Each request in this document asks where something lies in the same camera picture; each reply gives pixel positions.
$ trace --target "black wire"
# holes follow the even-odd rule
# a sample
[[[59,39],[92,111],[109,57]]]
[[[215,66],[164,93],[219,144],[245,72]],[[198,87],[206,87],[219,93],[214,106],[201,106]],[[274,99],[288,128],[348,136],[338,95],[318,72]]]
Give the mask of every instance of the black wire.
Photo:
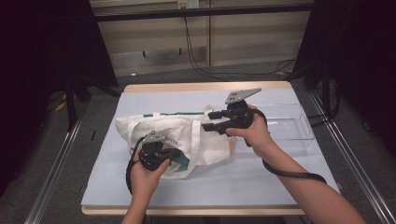
[[[340,90],[337,84],[335,85],[335,91],[334,94],[332,95],[332,104],[334,105],[334,109],[330,112],[330,114],[307,116],[309,119],[316,119],[316,118],[324,119],[321,122],[311,124],[312,128],[318,127],[321,124],[324,124],[330,120],[335,119],[335,116],[338,114],[340,108]]]
[[[187,24],[187,19],[185,17],[184,17],[184,23],[185,23],[185,26],[186,26],[187,49],[188,49],[188,52],[189,52],[191,66],[198,74],[200,74],[202,76],[205,76],[205,77],[213,77],[213,76],[210,76],[210,75],[249,75],[249,76],[271,75],[271,74],[279,73],[280,70],[286,68],[291,62],[296,60],[296,58],[294,58],[294,59],[289,59],[289,60],[285,60],[285,61],[279,62],[275,71],[266,72],[266,73],[237,73],[237,72],[219,73],[219,72],[209,72],[209,71],[206,71],[206,70],[202,69],[201,67],[199,67],[198,64],[196,63],[195,58],[194,58],[194,54],[193,54],[193,51],[192,51],[192,44],[191,44],[189,26]],[[282,63],[284,63],[284,62],[288,62],[288,63],[286,63],[284,66],[282,66],[279,69],[279,66]],[[219,78],[219,77],[213,77],[213,78],[221,80],[221,81],[227,81],[227,80],[224,80],[224,79]]]
[[[265,115],[259,109],[250,109],[250,111],[260,115],[265,120],[265,124],[267,124],[267,117],[265,117]],[[262,164],[269,172],[271,172],[274,175],[280,175],[280,176],[292,177],[292,178],[314,179],[326,184],[326,180],[321,175],[317,175],[313,173],[280,171],[272,167],[265,160],[262,160]]]
[[[145,139],[146,136],[139,138],[139,140],[137,140],[136,145],[134,145],[134,151],[132,152],[132,156],[131,156],[131,160],[134,159],[134,154],[137,151],[137,148],[139,147],[139,144],[143,141],[143,139]]]
[[[147,219],[148,219],[148,215],[147,215],[147,213],[145,213],[145,216],[143,217],[143,220],[142,220],[142,224],[147,224],[148,223]]]
[[[203,71],[203,72],[205,72],[205,73],[207,73],[207,72],[204,71],[204,70],[202,70],[202,69],[198,66],[198,64],[196,63],[195,58],[194,58],[194,54],[193,54],[193,51],[192,51],[191,39],[190,39],[190,32],[189,32],[189,27],[188,27],[188,25],[187,25],[187,19],[186,19],[186,18],[184,18],[184,23],[185,23],[185,25],[186,25],[187,50],[188,50],[188,53],[189,53],[190,64],[191,64],[192,68],[195,70],[195,72],[197,72],[197,73],[200,74],[201,76],[204,76],[204,77],[213,77],[213,76],[210,76],[210,75],[207,75],[207,74],[202,73],[201,71]],[[217,79],[217,80],[220,80],[220,81],[228,82],[228,80],[222,79],[222,78],[220,78],[220,77],[213,77],[213,78],[214,78],[214,79]]]

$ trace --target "black cable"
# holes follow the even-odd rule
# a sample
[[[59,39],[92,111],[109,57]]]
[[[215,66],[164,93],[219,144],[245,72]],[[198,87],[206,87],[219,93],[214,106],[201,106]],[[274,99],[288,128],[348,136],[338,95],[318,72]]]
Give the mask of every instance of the black cable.
[[[134,166],[137,161],[134,161],[134,154],[137,151],[137,147],[139,147],[139,144],[143,139],[145,139],[146,136],[139,138],[137,140],[136,145],[134,145],[134,151],[132,152],[131,159],[129,159],[128,166],[126,167],[126,173],[125,173],[125,181],[126,181],[126,186],[128,187],[129,192],[132,194],[132,184],[131,184],[131,171],[132,167]]]
[[[143,220],[142,220],[142,224],[147,224],[147,218],[148,218],[148,215],[145,213],[145,216],[143,217]]]
[[[293,79],[303,77],[306,74],[306,72],[308,72],[309,70],[315,68],[317,65],[318,65],[318,61],[311,60],[310,62],[308,62],[303,67],[298,68],[298,69],[293,69],[293,72],[290,75],[282,78],[282,80],[284,80],[284,81],[292,81]]]
[[[186,26],[187,49],[188,49],[188,52],[189,52],[191,66],[198,74],[200,74],[202,76],[205,76],[205,77],[213,77],[213,76],[210,76],[210,75],[249,75],[249,76],[271,75],[271,74],[279,73],[280,70],[286,68],[291,62],[296,60],[296,58],[294,58],[294,59],[289,59],[289,60],[285,60],[285,61],[279,62],[275,71],[266,72],[266,73],[237,73],[237,72],[219,73],[219,72],[209,72],[209,71],[206,71],[206,70],[202,69],[201,67],[199,67],[198,64],[196,63],[195,58],[194,58],[194,54],[193,54],[193,51],[192,51],[190,31],[189,31],[189,27],[188,27],[186,18],[184,18],[184,23],[185,23],[185,26]],[[282,63],[284,63],[284,62],[288,62],[288,63],[286,63],[283,67],[281,67],[279,69],[279,66]],[[227,80],[224,80],[224,79],[219,78],[219,77],[213,77],[213,78],[219,79],[221,81],[227,81]]]
[[[202,69],[197,65],[197,63],[196,63],[196,61],[195,61],[195,59],[194,59],[193,51],[192,51],[191,39],[190,39],[190,32],[189,32],[189,27],[188,27],[188,25],[187,25],[187,19],[186,19],[186,18],[184,18],[184,23],[185,23],[185,25],[186,25],[187,51],[188,51],[188,53],[189,53],[190,64],[191,64],[192,68],[195,70],[195,72],[197,72],[197,73],[200,74],[201,76],[204,76],[204,77],[213,77],[213,76],[210,76],[210,75],[207,75],[207,74],[203,74],[201,71],[204,71],[204,70],[202,70]],[[228,80],[222,79],[222,78],[220,78],[220,77],[213,77],[213,78],[214,78],[214,79],[217,79],[217,80],[220,80],[220,81],[228,82]]]
[[[267,124],[267,118],[259,109],[250,109],[250,111],[255,114],[260,115],[264,119],[265,123]],[[269,172],[271,172],[274,175],[280,175],[280,176],[292,177],[292,178],[314,179],[314,180],[318,180],[320,182],[327,184],[326,180],[321,175],[317,175],[317,174],[313,174],[313,173],[280,171],[280,170],[277,170],[274,167],[272,167],[265,160],[262,160],[262,164]]]
[[[307,116],[309,119],[317,119],[317,118],[322,118],[324,119],[321,122],[318,123],[313,123],[311,124],[311,127],[318,127],[321,124],[324,124],[330,120],[335,119],[335,116],[338,114],[339,108],[340,108],[340,90],[338,85],[335,85],[335,91],[334,94],[332,96],[332,104],[334,105],[334,109],[330,112],[330,114],[321,114],[321,115],[311,115],[311,116]]]

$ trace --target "gray floor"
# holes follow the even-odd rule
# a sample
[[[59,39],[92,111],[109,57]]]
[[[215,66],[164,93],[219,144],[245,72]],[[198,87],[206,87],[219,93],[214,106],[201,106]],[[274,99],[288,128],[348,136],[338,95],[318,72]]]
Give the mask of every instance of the gray floor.
[[[224,73],[243,74],[211,75],[228,81],[278,80],[279,76],[246,75],[247,73],[265,73],[276,70],[277,63],[249,63],[206,68],[206,70]],[[134,77],[119,77],[121,91],[128,84],[173,83],[218,81],[212,77],[199,75],[192,69],[146,74]],[[291,82],[306,114],[317,114],[303,81]],[[67,154],[64,167],[57,178],[54,190],[40,218],[40,223],[120,223],[122,217],[91,217],[81,213],[80,202],[87,185],[92,166],[106,135],[108,125],[114,115],[118,98],[111,97],[99,90],[91,89],[92,100],[87,104],[77,138]],[[83,103],[77,103],[78,111]],[[353,106],[342,97],[340,112],[335,118],[362,167],[370,176],[381,195],[386,199],[390,211],[396,211],[396,159],[383,147],[375,133],[367,132],[362,125],[364,120]],[[0,222],[23,223],[31,210],[51,166],[57,157],[66,137],[67,114],[51,110],[41,130],[40,139],[22,167],[19,177],[12,181],[4,196],[0,199]],[[366,194],[348,168],[343,155],[332,139],[326,125],[314,128],[318,143],[329,163],[333,176],[343,188],[342,194],[361,212],[368,223],[381,223]],[[310,223],[307,217],[285,217],[287,223]],[[152,223],[202,223],[198,217],[154,217]],[[276,223],[272,217],[223,217],[221,223]]]

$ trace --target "fabric bag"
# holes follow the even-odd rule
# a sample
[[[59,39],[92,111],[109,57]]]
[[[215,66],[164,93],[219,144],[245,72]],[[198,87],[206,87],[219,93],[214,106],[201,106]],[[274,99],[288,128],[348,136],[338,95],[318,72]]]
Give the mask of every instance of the fabric bag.
[[[210,165],[230,157],[233,141],[226,134],[205,132],[202,123],[213,122],[207,113],[213,111],[207,106],[205,112],[175,113],[129,116],[115,121],[117,131],[133,150],[139,138],[149,132],[167,132],[164,142],[183,152],[183,157],[173,160],[162,178],[184,178],[196,165]]]

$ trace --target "transparent plastic container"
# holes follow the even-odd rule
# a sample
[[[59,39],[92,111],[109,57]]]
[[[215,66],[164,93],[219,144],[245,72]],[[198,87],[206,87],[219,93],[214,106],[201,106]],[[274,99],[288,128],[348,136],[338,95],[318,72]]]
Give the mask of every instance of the transparent plastic container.
[[[296,155],[306,152],[311,146],[315,135],[301,105],[256,106],[267,117],[270,135],[284,151]],[[236,137],[235,140],[235,152],[252,151],[243,138]]]

